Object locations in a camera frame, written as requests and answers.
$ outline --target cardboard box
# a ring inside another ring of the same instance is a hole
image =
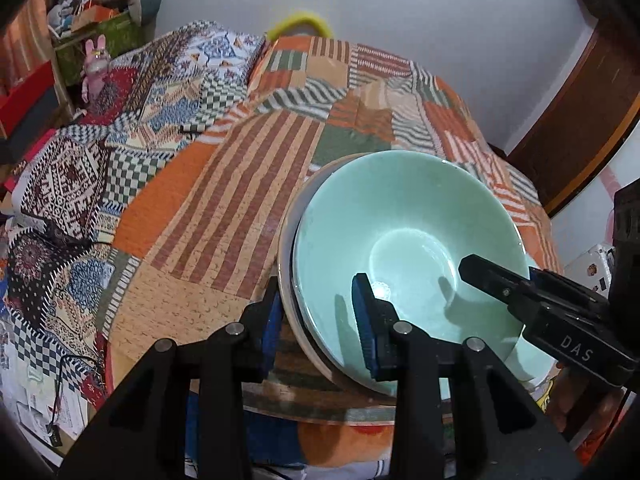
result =
[[[74,18],[74,22],[71,24],[71,32],[75,32],[91,23],[100,23],[105,20],[110,20],[118,14],[115,9],[108,9],[103,6],[93,6],[87,10],[83,10],[78,16]]]

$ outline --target bed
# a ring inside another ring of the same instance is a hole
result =
[[[45,414],[63,355],[92,359],[65,360],[62,378],[97,409],[158,338],[185,344],[237,320],[273,274],[287,202],[351,153],[459,165],[502,202],[536,263],[561,270],[535,188],[442,79],[361,44],[263,41],[194,22],[115,59],[89,114],[48,132],[12,174],[0,319],[12,380]],[[394,408],[326,380],[286,322],[274,370],[244,386],[244,402],[254,462],[388,459]],[[187,453],[197,460],[189,439]]]

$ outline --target white box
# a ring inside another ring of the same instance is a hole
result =
[[[608,298],[613,262],[613,246],[597,244],[568,264],[564,275]]]

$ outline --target yellow object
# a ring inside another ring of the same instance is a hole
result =
[[[299,12],[293,13],[288,18],[285,18],[269,30],[267,32],[267,39],[269,41],[275,41],[288,30],[300,25],[309,25],[313,27],[321,38],[332,38],[334,36],[333,31],[324,19],[313,12],[300,10]]]
[[[540,407],[543,412],[546,412],[546,407],[549,404],[549,394],[551,393],[551,387],[554,385],[556,378],[549,379],[546,385],[545,392],[542,396],[536,401],[536,404]]]

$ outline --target white wall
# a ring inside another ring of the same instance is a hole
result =
[[[636,124],[607,168],[551,219],[554,240],[564,266],[595,244],[611,243],[607,239],[607,220],[613,210],[612,193],[640,178],[639,162],[640,123]]]
[[[442,76],[500,147],[589,27],[577,0],[162,0],[157,34],[196,19],[263,32],[300,9],[323,16],[337,38],[392,51]]]

